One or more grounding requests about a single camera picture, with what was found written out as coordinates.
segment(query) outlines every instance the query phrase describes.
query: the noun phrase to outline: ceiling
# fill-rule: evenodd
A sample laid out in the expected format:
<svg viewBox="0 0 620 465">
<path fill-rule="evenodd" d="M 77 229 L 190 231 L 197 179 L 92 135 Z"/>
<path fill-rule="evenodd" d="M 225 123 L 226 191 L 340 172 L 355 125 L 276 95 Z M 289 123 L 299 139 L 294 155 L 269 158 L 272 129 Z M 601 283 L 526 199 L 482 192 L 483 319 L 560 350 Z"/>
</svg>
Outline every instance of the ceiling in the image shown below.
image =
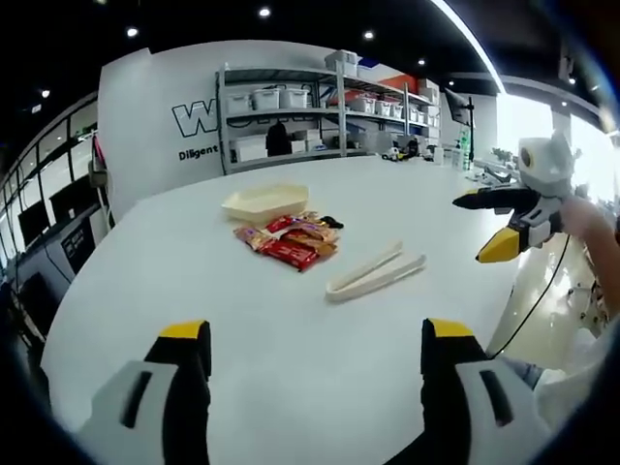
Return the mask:
<svg viewBox="0 0 620 465">
<path fill-rule="evenodd" d="M 143 47 L 157 52 L 211 41 L 280 40 L 353 50 L 442 83 L 451 72 L 485 71 L 461 33 L 429 0 L 101 1 L 105 5 L 95 0 L 22 0 L 0 7 L 4 170 L 59 112 L 97 89 L 103 65 Z M 557 77 L 559 36 L 529 2 L 448 2 L 500 74 L 569 88 Z M 265 4 L 272 15 L 260 19 L 257 11 Z M 139 29 L 133 39 L 125 34 L 130 25 Z M 368 29 L 375 32 L 375 40 L 362 39 Z M 420 57 L 426 62 L 423 67 Z M 41 96 L 43 89 L 50 91 L 47 99 Z M 571 90 L 590 98 L 579 80 Z M 43 109 L 32 114 L 37 104 Z"/>
</svg>

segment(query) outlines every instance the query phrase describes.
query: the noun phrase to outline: floor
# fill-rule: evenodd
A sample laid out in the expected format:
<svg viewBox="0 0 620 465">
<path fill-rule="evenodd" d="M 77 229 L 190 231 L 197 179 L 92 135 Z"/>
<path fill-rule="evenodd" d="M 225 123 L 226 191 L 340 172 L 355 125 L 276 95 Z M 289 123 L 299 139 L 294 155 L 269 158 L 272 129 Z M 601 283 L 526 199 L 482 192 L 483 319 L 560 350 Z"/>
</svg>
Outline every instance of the floor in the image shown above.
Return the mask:
<svg viewBox="0 0 620 465">
<path fill-rule="evenodd" d="M 521 324 L 558 264 L 567 237 L 556 234 L 542 249 L 531 249 L 519 257 L 519 271 L 502 320 L 488 347 L 496 353 Z M 581 320 L 589 302 L 594 277 L 583 255 L 583 246 L 571 239 L 560 268 L 548 292 L 503 354 L 534 362 L 545 368 L 562 368 L 570 351 L 580 342 L 593 339 L 588 329 L 592 320 Z"/>
</svg>

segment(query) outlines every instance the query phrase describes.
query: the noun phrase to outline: ceiling light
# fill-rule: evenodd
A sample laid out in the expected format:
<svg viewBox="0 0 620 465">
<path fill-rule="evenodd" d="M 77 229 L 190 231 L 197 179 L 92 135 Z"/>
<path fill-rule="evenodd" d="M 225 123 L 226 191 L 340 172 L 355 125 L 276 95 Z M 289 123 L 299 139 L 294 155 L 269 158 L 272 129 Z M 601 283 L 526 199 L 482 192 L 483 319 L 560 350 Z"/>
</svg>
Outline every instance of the ceiling light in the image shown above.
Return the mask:
<svg viewBox="0 0 620 465">
<path fill-rule="evenodd" d="M 439 8 L 442 11 L 442 13 L 446 15 L 446 17 L 450 21 L 452 21 L 452 23 L 457 27 L 459 31 L 461 31 L 463 36 L 465 36 L 465 39 L 467 39 L 467 41 L 471 44 L 471 46 L 474 48 L 474 50 L 480 57 L 480 60 L 482 60 L 482 63 L 484 63 L 486 70 L 493 77 L 493 80 L 495 81 L 495 85 L 497 85 L 497 89 L 500 91 L 500 93 L 505 94 L 506 88 L 504 87 L 504 84 L 502 83 L 502 80 L 500 79 L 500 75 L 497 73 L 497 70 L 495 69 L 495 66 L 493 66 L 491 59 L 488 57 L 488 55 L 484 51 L 484 48 L 482 48 L 481 43 L 478 42 L 478 39 L 476 39 L 476 36 L 472 33 L 472 31 L 470 31 L 469 27 L 467 27 L 467 25 L 463 22 L 463 20 L 459 17 L 459 15 L 457 15 L 454 12 L 454 10 L 450 7 L 450 5 L 448 5 L 448 3 L 446 3 L 445 0 L 430 0 L 430 1 L 433 2 L 433 4 L 437 8 Z"/>
</svg>

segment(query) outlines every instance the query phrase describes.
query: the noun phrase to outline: human hand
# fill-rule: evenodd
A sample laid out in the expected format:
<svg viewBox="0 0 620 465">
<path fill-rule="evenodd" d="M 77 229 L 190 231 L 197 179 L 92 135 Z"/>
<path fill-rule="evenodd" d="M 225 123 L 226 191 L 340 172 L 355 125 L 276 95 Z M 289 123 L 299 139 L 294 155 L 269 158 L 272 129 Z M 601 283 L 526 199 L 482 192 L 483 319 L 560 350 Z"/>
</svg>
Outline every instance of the human hand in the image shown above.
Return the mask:
<svg viewBox="0 0 620 465">
<path fill-rule="evenodd" d="M 592 203 L 579 197 L 570 197 L 560 207 L 563 231 L 582 240 L 592 233 L 610 230 L 601 211 Z"/>
</svg>

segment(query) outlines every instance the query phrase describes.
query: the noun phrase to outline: white table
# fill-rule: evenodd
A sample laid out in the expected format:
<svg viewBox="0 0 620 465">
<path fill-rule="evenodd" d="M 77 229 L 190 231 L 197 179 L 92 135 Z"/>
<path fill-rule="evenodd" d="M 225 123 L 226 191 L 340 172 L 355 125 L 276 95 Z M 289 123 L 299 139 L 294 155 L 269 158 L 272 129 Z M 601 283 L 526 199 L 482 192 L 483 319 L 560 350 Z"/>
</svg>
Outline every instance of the white table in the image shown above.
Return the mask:
<svg viewBox="0 0 620 465">
<path fill-rule="evenodd" d="M 336 256 L 304 273 L 253 254 L 220 204 L 291 181 L 309 208 L 346 225 Z M 165 326 L 207 319 L 213 374 L 207 440 L 213 464 L 384 463 L 423 429 L 420 330 L 458 320 L 485 346 L 505 308 L 512 263 L 475 255 L 507 223 L 451 205 L 473 183 L 423 161 L 308 162 L 194 184 L 137 205 L 67 292 L 43 356 L 54 413 L 72 430 L 93 394 Z M 326 282 L 397 239 L 427 269 L 343 304 Z"/>
</svg>

